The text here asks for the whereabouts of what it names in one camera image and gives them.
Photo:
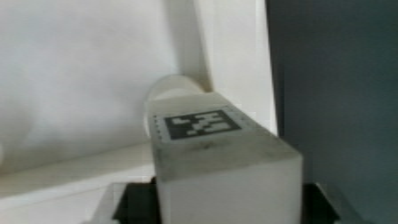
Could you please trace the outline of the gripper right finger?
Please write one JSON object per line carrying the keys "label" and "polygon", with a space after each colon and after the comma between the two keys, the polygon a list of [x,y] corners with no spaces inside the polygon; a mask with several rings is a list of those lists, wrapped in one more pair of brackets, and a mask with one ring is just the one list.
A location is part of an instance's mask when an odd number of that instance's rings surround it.
{"label": "gripper right finger", "polygon": [[306,183],[303,186],[301,224],[354,224],[349,205],[334,186]]}

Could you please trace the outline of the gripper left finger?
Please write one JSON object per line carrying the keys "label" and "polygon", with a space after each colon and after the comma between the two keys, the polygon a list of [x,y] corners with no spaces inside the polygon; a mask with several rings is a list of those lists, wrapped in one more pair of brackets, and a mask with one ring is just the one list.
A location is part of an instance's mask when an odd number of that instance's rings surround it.
{"label": "gripper left finger", "polygon": [[160,224],[157,178],[107,187],[88,224]]}

